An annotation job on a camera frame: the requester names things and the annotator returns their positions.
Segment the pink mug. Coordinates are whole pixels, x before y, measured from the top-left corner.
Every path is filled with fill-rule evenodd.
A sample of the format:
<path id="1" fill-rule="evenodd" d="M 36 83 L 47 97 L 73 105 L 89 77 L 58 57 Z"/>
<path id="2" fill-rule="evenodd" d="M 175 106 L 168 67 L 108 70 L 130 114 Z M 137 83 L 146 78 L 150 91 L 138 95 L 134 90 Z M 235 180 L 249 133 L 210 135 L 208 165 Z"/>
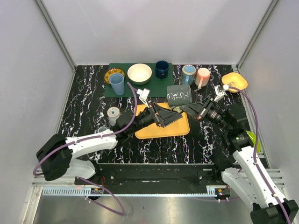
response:
<path id="1" fill-rule="evenodd" d="M 194 83 L 197 85 L 198 89 L 201 89 L 202 87 L 207 85 L 210 75 L 211 72 L 207 68 L 200 68 L 197 70 Z"/>

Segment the sage green mug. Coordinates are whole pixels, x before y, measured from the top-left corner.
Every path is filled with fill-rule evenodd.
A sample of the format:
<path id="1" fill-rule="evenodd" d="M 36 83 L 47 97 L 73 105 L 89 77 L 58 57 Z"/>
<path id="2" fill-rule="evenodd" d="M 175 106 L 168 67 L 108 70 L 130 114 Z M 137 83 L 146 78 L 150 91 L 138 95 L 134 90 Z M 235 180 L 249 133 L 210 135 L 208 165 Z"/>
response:
<path id="1" fill-rule="evenodd" d="M 178 112 L 178 113 L 181 113 L 182 112 L 182 110 L 180 109 L 180 107 L 179 106 L 176 106 L 176 107 L 172 107 L 172 109 L 171 109 L 172 111 L 174 111 L 174 112 Z"/>

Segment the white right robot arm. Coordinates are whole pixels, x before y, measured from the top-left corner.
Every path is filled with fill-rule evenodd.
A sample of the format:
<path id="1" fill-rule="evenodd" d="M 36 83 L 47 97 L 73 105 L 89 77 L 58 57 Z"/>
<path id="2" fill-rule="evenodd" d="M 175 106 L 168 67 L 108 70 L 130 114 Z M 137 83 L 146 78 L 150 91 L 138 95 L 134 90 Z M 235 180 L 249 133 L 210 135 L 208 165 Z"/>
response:
<path id="1" fill-rule="evenodd" d="M 285 197 L 261 163 L 255 144 L 245 130 L 246 116 L 235 113 L 231 106 L 221 109 L 212 98 L 182 105 L 180 109 L 194 119 L 208 120 L 222 130 L 222 142 L 244 171 L 245 177 L 231 161 L 213 158 L 217 170 L 212 173 L 212 179 L 218 185 L 226 183 L 233 189 L 248 206 L 252 223 L 292 223 L 299 206 L 295 200 Z"/>

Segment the dark grey mug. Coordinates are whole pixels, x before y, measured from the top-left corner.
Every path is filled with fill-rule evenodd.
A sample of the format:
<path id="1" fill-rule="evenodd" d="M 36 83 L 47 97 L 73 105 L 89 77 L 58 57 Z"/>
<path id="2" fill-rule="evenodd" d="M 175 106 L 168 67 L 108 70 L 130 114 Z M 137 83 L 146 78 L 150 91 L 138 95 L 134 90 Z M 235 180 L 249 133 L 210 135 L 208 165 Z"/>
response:
<path id="1" fill-rule="evenodd" d="M 192 93 L 190 85 L 179 84 L 167 87 L 167 102 L 168 106 L 172 107 L 187 105 L 192 102 Z"/>

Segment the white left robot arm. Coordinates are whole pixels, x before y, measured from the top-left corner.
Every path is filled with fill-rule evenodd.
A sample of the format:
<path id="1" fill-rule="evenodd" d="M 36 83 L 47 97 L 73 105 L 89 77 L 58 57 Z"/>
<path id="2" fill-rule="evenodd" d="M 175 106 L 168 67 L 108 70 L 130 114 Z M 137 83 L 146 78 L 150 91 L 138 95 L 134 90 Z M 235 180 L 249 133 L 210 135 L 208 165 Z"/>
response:
<path id="1" fill-rule="evenodd" d="M 164 128 L 182 117 L 181 113 L 152 103 L 140 113 L 123 112 L 114 126 L 100 133 L 74 138 L 54 134 L 36 153 L 38 167 L 42 170 L 40 175 L 46 181 L 63 176 L 83 177 L 89 184 L 95 185 L 100 181 L 101 173 L 91 161 L 80 160 L 81 156 L 114 149 L 143 128 L 152 124 Z"/>

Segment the white mug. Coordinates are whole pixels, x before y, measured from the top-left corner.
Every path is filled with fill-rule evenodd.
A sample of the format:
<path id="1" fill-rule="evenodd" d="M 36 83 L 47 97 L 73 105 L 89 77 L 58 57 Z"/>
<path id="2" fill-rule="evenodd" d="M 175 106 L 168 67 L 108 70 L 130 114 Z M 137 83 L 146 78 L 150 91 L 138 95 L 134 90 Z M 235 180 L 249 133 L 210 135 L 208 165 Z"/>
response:
<path id="1" fill-rule="evenodd" d="M 118 107 L 110 107 L 107 111 L 108 122 L 110 126 L 114 126 L 116 124 L 116 120 L 119 118 L 121 112 Z"/>

